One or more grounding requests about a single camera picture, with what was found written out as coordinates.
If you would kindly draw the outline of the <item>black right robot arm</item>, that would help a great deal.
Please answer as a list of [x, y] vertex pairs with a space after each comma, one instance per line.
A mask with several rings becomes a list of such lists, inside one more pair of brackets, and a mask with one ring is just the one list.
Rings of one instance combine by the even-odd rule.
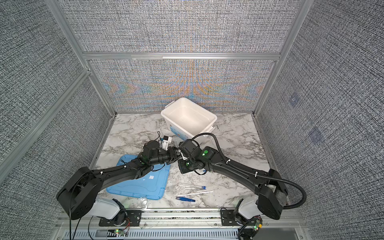
[[265, 215], [279, 220], [288, 196], [288, 189], [280, 174], [270, 169], [268, 172], [247, 167], [233, 161], [211, 147], [201, 149], [194, 141], [186, 140], [178, 147], [184, 160], [179, 160], [182, 174], [205, 169], [208, 172], [224, 175], [251, 190], [255, 196], [243, 197], [237, 206], [237, 215], [243, 220]]

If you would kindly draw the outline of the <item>small clear glass flask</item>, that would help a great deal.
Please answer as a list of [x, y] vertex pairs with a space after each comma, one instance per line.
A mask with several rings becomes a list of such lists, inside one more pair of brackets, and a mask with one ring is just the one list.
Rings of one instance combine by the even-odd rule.
[[145, 197], [141, 197], [138, 199], [138, 207], [141, 209], [147, 209], [148, 208], [148, 199]]

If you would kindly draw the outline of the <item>aluminium enclosure frame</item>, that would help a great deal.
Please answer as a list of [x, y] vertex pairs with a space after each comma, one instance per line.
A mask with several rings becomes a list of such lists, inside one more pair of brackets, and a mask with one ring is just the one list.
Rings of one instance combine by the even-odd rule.
[[304, 1], [1, 1], [1, 238], [48, 238], [58, 191], [116, 166], [187, 98], [226, 156], [267, 171], [254, 117]]

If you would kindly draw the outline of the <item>blue plastic tweezers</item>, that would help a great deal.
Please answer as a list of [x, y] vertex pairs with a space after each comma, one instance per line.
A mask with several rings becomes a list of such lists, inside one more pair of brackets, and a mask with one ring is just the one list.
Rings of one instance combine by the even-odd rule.
[[194, 199], [185, 198], [185, 197], [176, 197], [176, 200], [183, 201], [183, 202], [192, 202], [192, 203], [196, 201]]

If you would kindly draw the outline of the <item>white plastic storage bin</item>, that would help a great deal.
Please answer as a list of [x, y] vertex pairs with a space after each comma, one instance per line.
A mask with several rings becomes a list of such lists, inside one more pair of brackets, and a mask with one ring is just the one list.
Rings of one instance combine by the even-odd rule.
[[170, 131], [183, 141], [201, 133], [211, 133], [217, 121], [217, 115], [187, 98], [180, 98], [166, 105], [161, 116]]

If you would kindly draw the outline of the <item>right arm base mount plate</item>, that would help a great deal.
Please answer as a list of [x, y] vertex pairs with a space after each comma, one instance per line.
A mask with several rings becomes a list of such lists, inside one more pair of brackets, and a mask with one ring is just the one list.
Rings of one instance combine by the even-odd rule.
[[220, 209], [222, 226], [243, 226], [248, 220], [235, 211], [235, 209]]

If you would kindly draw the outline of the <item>blue plastic bin lid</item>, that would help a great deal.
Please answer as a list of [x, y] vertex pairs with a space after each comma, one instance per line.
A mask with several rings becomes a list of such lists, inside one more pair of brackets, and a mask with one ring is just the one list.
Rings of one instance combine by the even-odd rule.
[[165, 193], [170, 168], [170, 165], [155, 165], [155, 172], [151, 171], [142, 178], [108, 187], [107, 192], [125, 197], [160, 200]]

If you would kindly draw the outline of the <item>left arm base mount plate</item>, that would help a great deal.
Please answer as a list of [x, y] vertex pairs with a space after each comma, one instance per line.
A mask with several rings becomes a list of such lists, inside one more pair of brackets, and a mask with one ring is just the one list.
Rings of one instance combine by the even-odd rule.
[[113, 219], [101, 218], [99, 227], [138, 227], [142, 218], [141, 210], [126, 210], [119, 212]]

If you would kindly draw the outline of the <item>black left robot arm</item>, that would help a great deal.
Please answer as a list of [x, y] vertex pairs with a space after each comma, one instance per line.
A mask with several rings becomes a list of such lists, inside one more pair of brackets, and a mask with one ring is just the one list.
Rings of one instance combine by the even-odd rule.
[[93, 212], [93, 216], [113, 221], [114, 225], [120, 226], [127, 218], [124, 206], [117, 200], [111, 200], [107, 201], [110, 208], [97, 207], [99, 192], [124, 181], [142, 178], [157, 164], [170, 165], [182, 158], [178, 148], [169, 147], [164, 150], [159, 142], [150, 141], [135, 159], [126, 164], [101, 170], [90, 170], [88, 167], [78, 169], [59, 190], [56, 199], [70, 220], [80, 219]]

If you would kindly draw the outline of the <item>aluminium front rail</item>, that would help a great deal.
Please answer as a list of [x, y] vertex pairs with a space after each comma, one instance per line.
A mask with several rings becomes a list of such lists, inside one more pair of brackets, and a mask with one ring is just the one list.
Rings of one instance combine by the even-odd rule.
[[219, 208], [129, 209], [130, 225], [101, 225], [97, 217], [85, 216], [70, 221], [61, 214], [51, 240], [236, 240], [239, 234], [251, 235], [254, 224], [241, 231], [222, 216]]

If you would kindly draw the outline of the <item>white plastic pipette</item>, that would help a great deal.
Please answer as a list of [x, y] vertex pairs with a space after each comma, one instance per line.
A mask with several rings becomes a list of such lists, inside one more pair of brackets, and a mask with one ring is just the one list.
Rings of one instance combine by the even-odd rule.
[[178, 195], [177, 197], [188, 197], [188, 196], [195, 196], [195, 195], [204, 195], [204, 194], [210, 194], [214, 191], [206, 191], [206, 192], [199, 192], [199, 193], [191, 193], [191, 194], [184, 194], [184, 195]]

